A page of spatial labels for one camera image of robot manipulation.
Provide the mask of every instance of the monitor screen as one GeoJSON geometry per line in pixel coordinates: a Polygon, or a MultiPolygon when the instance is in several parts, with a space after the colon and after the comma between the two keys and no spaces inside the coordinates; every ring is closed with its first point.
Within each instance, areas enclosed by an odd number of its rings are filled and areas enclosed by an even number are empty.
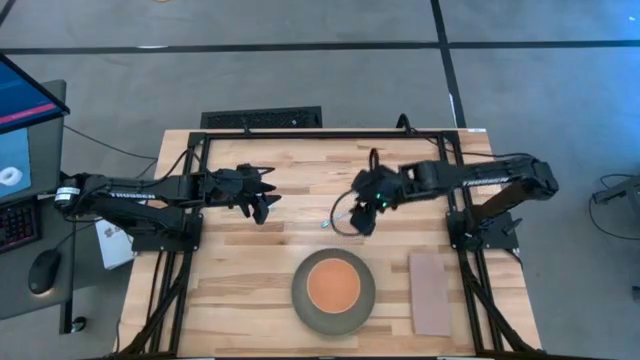
{"type": "Polygon", "coordinates": [[[69,109],[4,56],[0,57],[0,134],[68,114],[69,109]]]}

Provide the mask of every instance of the wooden table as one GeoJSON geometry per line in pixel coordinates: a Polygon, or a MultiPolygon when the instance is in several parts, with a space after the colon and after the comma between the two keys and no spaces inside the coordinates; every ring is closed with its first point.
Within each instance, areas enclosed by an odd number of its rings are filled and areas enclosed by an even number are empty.
{"type": "MultiPolygon", "coordinates": [[[[157,177],[186,148],[188,135],[187,130],[165,133],[157,177]]],[[[463,151],[491,152],[484,131],[460,130],[460,137],[463,151]]],[[[203,210],[204,233],[193,258],[179,356],[474,354],[457,255],[449,247],[445,226],[445,197],[404,205],[378,216],[376,232],[369,238],[343,238],[321,228],[336,197],[367,167],[372,147],[378,148],[381,163],[391,168],[438,159],[437,147],[422,139],[213,142],[210,169],[235,168],[245,162],[274,166],[276,171],[263,181],[276,185],[275,193],[283,198],[262,226],[244,218],[237,208],[203,210]],[[290,299],[297,266],[309,254],[328,247],[360,256],[377,285],[370,319],[353,335],[336,339],[309,330],[297,317],[290,299]],[[436,253],[445,263],[451,337],[413,333],[407,264],[411,253],[436,253]]],[[[487,158],[465,156],[464,160],[473,163],[487,158]]],[[[478,187],[472,194],[474,201],[481,203],[497,191],[497,186],[478,187]]],[[[337,213],[346,211],[350,203],[345,202],[337,213]]],[[[519,264],[501,250],[485,251],[485,256],[496,305],[525,341],[539,347],[519,264]]],[[[148,253],[135,260],[120,321],[122,344],[128,344],[145,323],[156,257],[156,253],[148,253]]],[[[486,314],[479,303],[478,308],[484,344],[490,348],[486,314]]],[[[161,349],[168,345],[172,314],[171,310],[167,314],[161,349]]]]}

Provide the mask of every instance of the gray carpet floor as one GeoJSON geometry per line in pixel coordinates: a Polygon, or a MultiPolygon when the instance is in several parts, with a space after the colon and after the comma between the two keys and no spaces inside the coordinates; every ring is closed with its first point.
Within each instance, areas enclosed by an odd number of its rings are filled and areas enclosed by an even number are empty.
{"type": "MultiPolygon", "coordinates": [[[[450,41],[640,38],[640,3],[441,1],[450,41]]],[[[312,41],[435,41],[428,1],[17,1],[0,48],[312,41]]],[[[640,242],[598,232],[588,216],[599,177],[640,173],[640,49],[452,50],[467,125],[496,153],[549,161],[561,191],[514,213],[542,344],[556,354],[636,359],[640,242]]],[[[438,50],[129,55],[12,55],[38,81],[65,79],[66,123],[125,150],[157,154],[166,129],[203,111],[322,106],[325,127],[454,127],[438,50]]],[[[146,163],[65,133],[63,170],[114,176],[146,163]]],[[[639,236],[625,199],[594,209],[610,231],[639,236]]],[[[0,322],[0,358],[100,356],[115,338],[127,267],[75,294],[79,334],[57,335],[58,309],[0,322]]]]}

